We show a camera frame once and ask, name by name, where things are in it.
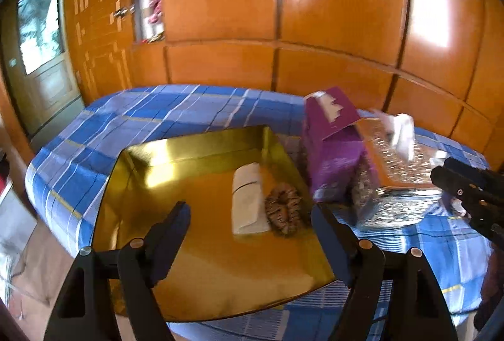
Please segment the leopard print scrunchie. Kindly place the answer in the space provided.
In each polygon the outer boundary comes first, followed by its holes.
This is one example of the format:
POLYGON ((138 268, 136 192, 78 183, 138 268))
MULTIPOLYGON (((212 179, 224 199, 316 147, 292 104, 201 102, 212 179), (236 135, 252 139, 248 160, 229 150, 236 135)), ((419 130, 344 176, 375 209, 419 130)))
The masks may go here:
POLYGON ((265 213, 269 224, 283 236, 291 236, 301 226, 303 200, 298 190, 280 183, 265 198, 265 213))

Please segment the gold tray box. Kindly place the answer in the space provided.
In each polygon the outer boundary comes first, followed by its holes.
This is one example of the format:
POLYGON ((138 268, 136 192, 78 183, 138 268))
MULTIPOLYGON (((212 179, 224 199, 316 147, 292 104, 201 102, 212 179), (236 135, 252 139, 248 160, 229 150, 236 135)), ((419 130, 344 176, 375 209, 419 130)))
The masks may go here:
POLYGON ((254 313, 330 284, 334 274, 308 222, 290 237, 233 233, 233 176, 252 163, 260 166, 265 193, 287 183, 308 197, 294 161, 265 125, 127 147, 109 176, 93 248, 119 249, 144 237, 177 202, 187 203, 188 232, 168 276, 154 289, 170 322, 254 313))

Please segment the purple tissue box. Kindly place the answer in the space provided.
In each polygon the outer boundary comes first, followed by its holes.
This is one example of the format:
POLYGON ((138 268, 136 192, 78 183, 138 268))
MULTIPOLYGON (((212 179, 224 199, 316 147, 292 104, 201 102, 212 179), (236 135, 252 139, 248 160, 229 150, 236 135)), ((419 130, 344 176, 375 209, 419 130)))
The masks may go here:
POLYGON ((301 141, 314 201, 343 200, 365 150, 355 126, 359 119, 340 88, 319 90, 304 98, 301 141))

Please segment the silver ornate tissue box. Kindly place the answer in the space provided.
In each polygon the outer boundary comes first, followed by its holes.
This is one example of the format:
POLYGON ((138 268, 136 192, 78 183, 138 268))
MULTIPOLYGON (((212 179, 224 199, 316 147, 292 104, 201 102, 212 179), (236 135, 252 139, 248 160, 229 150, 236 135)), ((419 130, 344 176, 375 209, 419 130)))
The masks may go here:
POLYGON ((414 159, 402 159, 378 118, 356 123, 364 152, 349 184, 354 224, 361 229, 401 228, 419 223, 441 196, 432 184, 428 151, 414 143, 414 159))

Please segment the wooden wardrobe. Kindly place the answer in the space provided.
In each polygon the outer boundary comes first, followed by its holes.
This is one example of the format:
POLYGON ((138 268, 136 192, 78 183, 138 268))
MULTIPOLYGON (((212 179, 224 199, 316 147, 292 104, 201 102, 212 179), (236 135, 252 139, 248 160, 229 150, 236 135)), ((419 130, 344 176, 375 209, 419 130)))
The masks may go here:
POLYGON ((502 165, 503 0, 65 0, 64 12, 85 102, 168 83, 337 86, 502 165))

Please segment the white tissue sheet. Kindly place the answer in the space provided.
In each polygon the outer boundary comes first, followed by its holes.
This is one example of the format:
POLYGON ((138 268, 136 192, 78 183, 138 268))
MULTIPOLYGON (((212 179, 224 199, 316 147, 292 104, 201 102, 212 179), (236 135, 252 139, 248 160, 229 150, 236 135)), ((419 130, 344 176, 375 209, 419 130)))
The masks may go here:
POLYGON ((414 119, 405 113, 384 114, 382 123, 390 139, 391 148, 406 162, 414 161, 414 119))

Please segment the wooden glass door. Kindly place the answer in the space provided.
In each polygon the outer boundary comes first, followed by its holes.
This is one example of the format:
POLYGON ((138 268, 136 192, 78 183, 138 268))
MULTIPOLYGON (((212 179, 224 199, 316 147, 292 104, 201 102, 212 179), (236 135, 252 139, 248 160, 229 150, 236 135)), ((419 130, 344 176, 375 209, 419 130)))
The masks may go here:
POLYGON ((9 93, 30 139, 84 106, 67 47, 64 0, 3 0, 1 44, 9 93))

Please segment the white folded cloth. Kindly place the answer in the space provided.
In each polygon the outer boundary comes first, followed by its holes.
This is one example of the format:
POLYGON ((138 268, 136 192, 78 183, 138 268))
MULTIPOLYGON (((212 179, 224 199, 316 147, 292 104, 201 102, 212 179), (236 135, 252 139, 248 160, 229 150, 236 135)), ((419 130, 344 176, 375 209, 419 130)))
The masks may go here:
POLYGON ((234 235, 262 234, 270 230, 257 163, 238 168, 232 182, 232 232, 234 235))

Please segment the blue plaid bed sheet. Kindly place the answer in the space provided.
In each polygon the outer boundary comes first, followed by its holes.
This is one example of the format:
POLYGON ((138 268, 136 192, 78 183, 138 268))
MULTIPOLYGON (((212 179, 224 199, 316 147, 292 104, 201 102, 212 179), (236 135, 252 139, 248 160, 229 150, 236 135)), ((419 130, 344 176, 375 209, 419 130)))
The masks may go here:
MULTIPOLYGON (((92 239, 108 177, 126 146, 260 124, 294 137, 301 134, 303 110, 299 96, 246 88, 160 85, 110 94, 85 107, 41 148, 27 169, 27 195, 52 234, 75 255, 92 239)), ((480 305, 490 243, 447 201, 432 205, 420 223, 368 237, 385 250, 420 248, 454 323, 480 305)), ((171 328, 191 340, 325 340, 347 295, 344 284, 335 282, 279 308, 171 328)))

